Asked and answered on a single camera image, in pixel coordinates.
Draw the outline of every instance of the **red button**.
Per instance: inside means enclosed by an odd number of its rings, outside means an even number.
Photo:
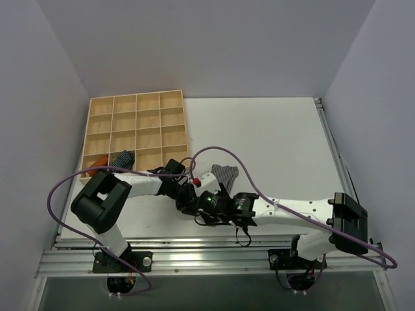
[[[200,180],[198,178],[195,178],[193,180],[193,185],[195,185],[197,188],[199,188],[202,185],[202,183],[200,182]]]

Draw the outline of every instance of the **gray sock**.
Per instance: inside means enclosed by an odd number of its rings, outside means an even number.
[[[218,164],[212,165],[212,174],[215,175],[219,183],[225,186],[228,193],[231,192],[233,182],[239,175],[237,167],[230,167],[229,165],[222,167]]]
[[[128,152],[124,150],[121,152],[114,161],[110,163],[111,167],[121,167],[126,168],[127,170],[132,170],[132,166],[134,165],[134,154],[132,152]],[[118,170],[110,170],[113,173],[123,173],[122,171]]]

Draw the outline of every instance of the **black mounting bracket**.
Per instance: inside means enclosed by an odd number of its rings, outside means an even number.
[[[151,272],[153,253],[150,251],[132,251],[128,263],[141,272]],[[92,267],[93,273],[128,273],[131,269],[105,252],[97,252]]]
[[[268,262],[271,270],[306,270],[313,264],[313,261],[303,259],[299,256],[290,257],[290,249],[269,249]],[[321,262],[315,262],[314,269],[320,269]]]

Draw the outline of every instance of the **wire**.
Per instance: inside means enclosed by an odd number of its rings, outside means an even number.
[[[285,290],[298,290],[298,291],[309,292],[309,290],[311,288],[314,288],[316,286],[316,283],[318,282],[318,280],[320,280],[321,277],[323,276],[323,270],[324,270],[324,267],[326,266],[326,254],[323,255],[322,265],[321,265],[320,271],[319,271],[318,276],[315,279],[313,285],[311,285],[307,290],[304,290],[303,288],[300,288],[301,286],[296,286],[295,284],[293,284],[293,282],[294,282],[294,279],[297,279],[296,282],[307,282],[308,280],[306,278],[308,276],[310,276],[310,275],[314,276],[313,274],[310,274],[310,271],[314,269],[314,266],[315,266],[316,263],[317,263],[317,260],[313,261],[304,273],[296,273],[296,274],[292,274],[289,277],[287,277],[287,284],[290,286],[289,288],[284,286],[281,283],[281,280],[279,279],[278,269],[276,267],[275,272],[276,272],[276,277],[277,277],[278,284]]]
[[[183,162],[186,160],[192,160],[192,159],[193,159],[192,157],[185,157],[180,161],[180,164],[183,164]]]
[[[200,226],[202,226],[202,227],[216,227],[216,226],[218,226],[218,225],[230,225],[230,224],[226,224],[226,223],[224,223],[224,222],[214,222],[214,223],[212,223],[212,224],[210,224],[210,225],[207,225],[207,224],[202,224],[202,223],[200,223],[200,222],[198,222],[196,219],[198,218],[198,217],[200,217],[201,215],[200,214],[197,214],[196,216],[195,216],[195,223],[196,224],[198,224],[198,225],[200,225]]]
[[[238,231],[239,231],[239,228],[237,227],[236,228],[236,232],[235,232],[235,237],[236,237],[236,242],[240,245],[240,246],[242,246],[243,248],[247,248],[249,245],[251,245],[251,243],[252,243],[252,238],[251,238],[251,236],[249,235],[249,233],[248,233],[248,228],[247,227],[243,227],[242,228],[242,231],[244,231],[244,233],[246,234],[246,236],[249,238],[249,241],[248,241],[248,243],[246,243],[245,245],[243,245],[243,244],[241,244],[240,242],[239,242],[239,239],[238,239]]]
[[[92,247],[92,255],[93,255],[93,258],[94,259],[97,259],[96,258],[96,256],[97,256],[97,254],[95,254],[93,251],[95,251],[95,247],[97,246],[97,243],[95,243],[94,245],[93,245],[93,247]]]
[[[152,288],[152,284],[151,284],[150,279],[148,279],[148,277],[143,272],[139,271],[137,268],[133,267],[127,261],[121,259],[116,254],[114,254],[112,251],[110,251],[109,249],[107,249],[98,239],[94,238],[93,236],[91,236],[91,235],[89,235],[87,233],[84,233],[82,231],[79,231],[78,229],[75,229],[74,227],[71,227],[70,225],[65,224],[63,221],[61,221],[61,219],[59,219],[53,213],[53,210],[52,210],[52,204],[51,204],[52,196],[53,196],[54,192],[57,190],[57,188],[60,187],[63,183],[65,183],[66,181],[74,178],[77,175],[80,175],[80,174],[83,174],[83,173],[86,173],[86,172],[90,172],[92,170],[109,170],[109,169],[117,169],[117,170],[120,170],[122,172],[133,173],[133,174],[136,174],[138,176],[144,176],[144,177],[145,176],[148,176],[148,177],[157,177],[157,178],[158,177],[175,178],[175,177],[180,177],[180,176],[186,176],[187,173],[185,172],[184,174],[175,174],[175,175],[174,174],[171,174],[171,175],[170,174],[146,174],[146,173],[134,172],[132,170],[127,170],[125,168],[120,168],[120,167],[110,167],[110,166],[91,167],[91,168],[86,168],[84,170],[79,170],[79,171],[77,171],[75,173],[70,174],[68,177],[60,180],[58,183],[56,183],[55,186],[52,187],[51,191],[47,195],[47,200],[46,200],[47,211],[51,215],[52,219],[55,222],[57,222],[58,224],[60,224],[62,227],[66,228],[68,230],[71,230],[72,232],[78,233],[79,235],[82,235],[83,237],[88,238],[91,241],[95,242],[96,244],[98,244],[102,248],[103,251],[105,251],[107,254],[109,254],[109,256],[115,258],[121,264],[124,264],[125,266],[127,266],[131,270],[133,270],[134,272],[138,273],[146,281],[146,283],[147,283],[148,286],[147,286],[147,288],[144,288],[142,290],[137,290],[134,293],[130,292],[128,294],[130,294],[130,295],[133,295],[133,294],[141,294],[141,293],[144,293],[144,292],[147,292],[147,291],[151,290],[151,288]]]
[[[191,175],[191,177],[192,178],[194,178],[194,176],[193,176],[193,170],[194,170],[194,168],[195,168],[195,166],[196,166],[196,158],[202,153],[202,152],[205,152],[205,151],[207,151],[207,150],[221,150],[221,151],[223,151],[223,152],[226,152],[227,154],[230,154],[239,164],[240,164],[240,166],[242,167],[242,169],[244,170],[244,172],[245,172],[245,174],[246,174],[246,177],[248,178],[248,180],[249,180],[249,182],[250,182],[250,184],[251,184],[251,186],[252,186],[252,188],[254,188],[254,190],[258,193],[258,195],[262,198],[262,199],[264,199],[266,202],[268,202],[269,204],[272,204],[272,205],[274,205],[275,204],[275,202],[273,202],[271,199],[269,199],[269,198],[267,198],[259,189],[258,189],[258,187],[255,185],[255,183],[254,183],[254,181],[253,181],[253,179],[252,179],[252,177],[251,177],[251,175],[249,174],[249,172],[248,172],[248,169],[246,168],[246,166],[244,165],[244,163],[241,161],[241,159],[239,159],[233,152],[231,152],[231,151],[229,151],[228,149],[225,149],[225,148],[222,148],[222,147],[218,147],[218,146],[211,146],[211,147],[206,147],[206,148],[203,148],[203,149],[201,149],[201,150],[199,150],[194,156],[193,156],[193,159],[192,159],[192,161],[191,161],[191,163],[190,163],[190,167],[192,168],[191,170],[190,170],[190,175]],[[311,218],[308,218],[308,217],[306,217],[306,216],[304,216],[304,215],[302,215],[302,214],[300,214],[299,212],[296,212],[296,211],[294,211],[294,210],[292,210],[292,209],[290,209],[289,207],[286,207],[286,206],[284,206],[284,205],[282,205],[282,204],[276,204],[277,205],[277,207],[279,207],[280,209],[283,209],[284,211],[286,211],[286,212],[288,212],[288,213],[291,213],[291,214],[293,214],[293,215],[295,215],[295,216],[297,216],[297,217],[299,217],[299,218],[301,218],[302,220],[305,220],[306,222],[309,222],[309,223],[311,223],[311,224],[313,224],[313,225],[316,225],[317,227],[320,227],[320,228],[322,228],[322,229],[324,229],[324,230],[327,230],[327,231],[330,231],[330,232],[332,232],[332,233],[334,233],[334,234],[336,234],[336,235],[339,235],[339,236],[341,236],[341,237],[343,237],[343,238],[347,238],[348,240],[350,240],[350,241],[352,241],[352,242],[354,242],[354,243],[356,243],[356,244],[358,244],[358,245],[360,245],[360,246],[363,246],[364,248],[367,248],[367,249],[370,249],[370,250],[372,250],[372,251],[374,251],[375,253],[377,253],[377,254],[379,254],[380,256],[382,256],[382,257],[384,257],[385,259],[388,259],[392,264],[385,264],[384,262],[382,262],[382,261],[378,261],[378,260],[375,260],[375,259],[372,259],[372,258],[370,258],[370,257],[367,257],[367,256],[364,256],[364,255],[356,255],[356,256],[358,256],[358,257],[360,257],[360,258],[362,258],[362,259],[366,259],[366,260],[368,260],[368,261],[370,261],[370,262],[373,262],[374,264],[378,264],[378,265],[380,265],[381,267],[383,267],[383,268],[385,268],[385,269],[388,269],[388,268],[390,268],[390,269],[395,269],[395,268],[397,268],[397,262],[396,262],[396,260],[392,257],[392,256],[390,256],[388,253],[386,253],[386,252],[384,252],[383,250],[381,250],[381,249],[377,249],[375,246],[373,246],[373,245],[370,245],[369,243],[366,243],[366,242],[363,242],[362,240],[359,240],[358,238],[355,238],[354,236],[351,236],[351,235],[348,235],[348,234],[346,234],[346,233],[344,233],[344,232],[342,232],[342,231],[340,231],[340,230],[338,230],[338,229],[335,229],[335,228],[332,228],[332,227],[330,227],[330,226],[328,226],[328,225],[326,225],[326,224],[322,224],[321,222],[317,222],[316,220],[313,220],[313,219],[311,219]]]

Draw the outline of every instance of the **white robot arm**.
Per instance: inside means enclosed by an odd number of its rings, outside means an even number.
[[[182,165],[171,160],[162,171],[151,174],[181,174],[183,171]],[[98,192],[107,194],[106,199],[98,198]],[[296,236],[292,241],[291,255],[305,260],[316,260],[323,254],[338,249],[354,254],[367,252],[357,244],[341,239],[278,207],[284,205],[317,222],[337,225],[343,232],[361,240],[366,239],[366,242],[367,213],[347,195],[335,194],[334,200],[319,201],[270,198],[274,202],[271,205],[252,193],[238,193],[230,198],[212,173],[204,174],[190,183],[187,178],[184,180],[98,171],[75,198],[71,210],[88,225],[104,246],[115,255],[122,256],[130,249],[116,221],[125,200],[142,195],[167,195],[176,201],[179,211],[201,216],[206,225],[229,224],[245,229],[250,225],[281,224],[316,229],[314,233]]]

